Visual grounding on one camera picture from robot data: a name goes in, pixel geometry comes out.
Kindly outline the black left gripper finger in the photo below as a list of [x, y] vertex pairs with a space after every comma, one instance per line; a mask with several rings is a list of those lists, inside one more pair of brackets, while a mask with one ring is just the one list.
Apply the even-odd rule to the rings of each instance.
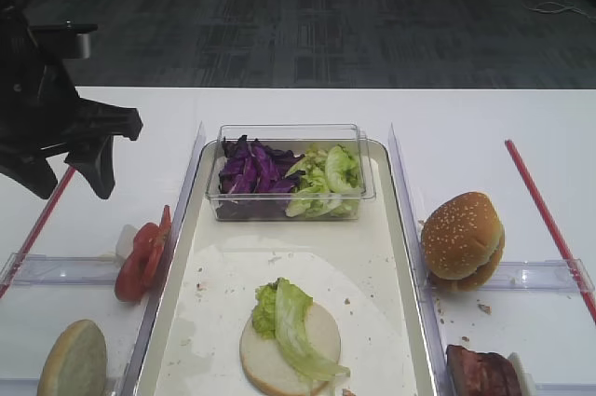
[[96, 196], [108, 199], [115, 187], [113, 135], [69, 135], [65, 163], [78, 171]]
[[58, 183], [46, 155], [40, 150], [1, 145], [1, 173], [42, 199], [48, 199]]

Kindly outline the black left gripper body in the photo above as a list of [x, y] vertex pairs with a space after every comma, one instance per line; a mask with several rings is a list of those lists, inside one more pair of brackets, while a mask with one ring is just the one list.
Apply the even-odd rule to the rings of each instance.
[[20, 9], [1, 10], [1, 153], [23, 162], [66, 153], [99, 157], [115, 136], [131, 141], [139, 112], [83, 99], [61, 59], [37, 42]]

